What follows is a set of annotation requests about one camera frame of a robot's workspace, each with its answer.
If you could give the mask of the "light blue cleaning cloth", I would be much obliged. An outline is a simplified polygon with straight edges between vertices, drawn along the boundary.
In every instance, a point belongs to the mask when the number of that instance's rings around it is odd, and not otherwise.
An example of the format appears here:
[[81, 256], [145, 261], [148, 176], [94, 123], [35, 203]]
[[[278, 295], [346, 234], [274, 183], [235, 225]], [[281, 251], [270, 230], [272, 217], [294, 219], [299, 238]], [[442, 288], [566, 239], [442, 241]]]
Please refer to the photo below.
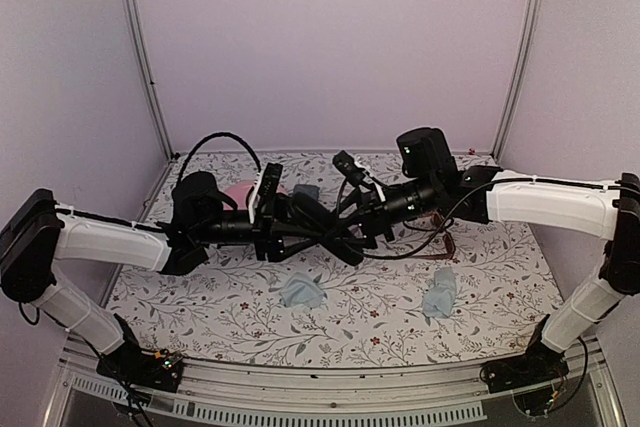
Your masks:
[[294, 273], [280, 288], [279, 295], [281, 304], [287, 308], [318, 308], [326, 299], [324, 289], [302, 273]]

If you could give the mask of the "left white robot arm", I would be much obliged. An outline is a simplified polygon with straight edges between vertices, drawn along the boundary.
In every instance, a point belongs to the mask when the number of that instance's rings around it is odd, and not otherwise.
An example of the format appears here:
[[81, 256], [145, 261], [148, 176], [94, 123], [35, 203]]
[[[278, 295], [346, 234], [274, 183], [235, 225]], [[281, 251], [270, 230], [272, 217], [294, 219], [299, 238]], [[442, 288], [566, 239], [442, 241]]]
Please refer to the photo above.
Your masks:
[[320, 245], [354, 265], [357, 239], [335, 213], [303, 193], [284, 195], [276, 175], [262, 174], [244, 206], [199, 171], [171, 192], [170, 222], [154, 226], [79, 211], [38, 189], [1, 232], [1, 290], [30, 304], [85, 340], [128, 381], [148, 373], [125, 321], [107, 313], [64, 275], [62, 260], [89, 260], [183, 276], [208, 259], [211, 245], [251, 245], [261, 260], [280, 262]]

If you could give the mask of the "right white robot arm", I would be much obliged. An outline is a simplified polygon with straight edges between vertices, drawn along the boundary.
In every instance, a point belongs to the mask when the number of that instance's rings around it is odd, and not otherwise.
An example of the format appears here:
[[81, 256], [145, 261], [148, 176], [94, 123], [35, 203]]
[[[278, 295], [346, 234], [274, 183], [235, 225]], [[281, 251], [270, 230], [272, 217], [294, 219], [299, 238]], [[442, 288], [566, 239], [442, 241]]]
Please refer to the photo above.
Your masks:
[[421, 127], [396, 144], [407, 182], [379, 186], [375, 199], [349, 216], [329, 216], [325, 240], [360, 254], [364, 243], [347, 238], [353, 225], [368, 237], [438, 209], [447, 219], [488, 224], [524, 222], [577, 231], [605, 241], [600, 266], [550, 314], [517, 362], [517, 374], [537, 383], [561, 354], [626, 296], [639, 292], [639, 178], [581, 182], [520, 174], [499, 167], [457, 168], [444, 133]]

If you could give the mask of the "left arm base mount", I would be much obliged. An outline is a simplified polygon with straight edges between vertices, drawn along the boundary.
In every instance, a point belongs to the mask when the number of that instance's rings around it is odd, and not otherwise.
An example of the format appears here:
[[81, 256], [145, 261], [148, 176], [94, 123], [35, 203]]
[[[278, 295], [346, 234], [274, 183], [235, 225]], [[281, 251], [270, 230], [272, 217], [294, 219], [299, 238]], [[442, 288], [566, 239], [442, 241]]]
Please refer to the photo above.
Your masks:
[[112, 353], [100, 355], [96, 372], [125, 384], [176, 393], [184, 371], [182, 355], [167, 349], [145, 351], [126, 321], [119, 315], [115, 320], [123, 343]]

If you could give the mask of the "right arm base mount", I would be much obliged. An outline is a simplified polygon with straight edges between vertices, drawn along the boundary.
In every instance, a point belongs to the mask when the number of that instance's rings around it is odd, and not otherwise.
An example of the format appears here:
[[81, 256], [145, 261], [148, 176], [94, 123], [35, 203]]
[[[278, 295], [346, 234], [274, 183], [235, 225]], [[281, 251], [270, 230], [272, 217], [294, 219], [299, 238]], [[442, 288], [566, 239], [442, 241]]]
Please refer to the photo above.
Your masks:
[[569, 373], [563, 353], [542, 343], [542, 331], [549, 319], [546, 315], [537, 325], [526, 350], [519, 355], [485, 362], [479, 378], [490, 393], [503, 392], [551, 381]]

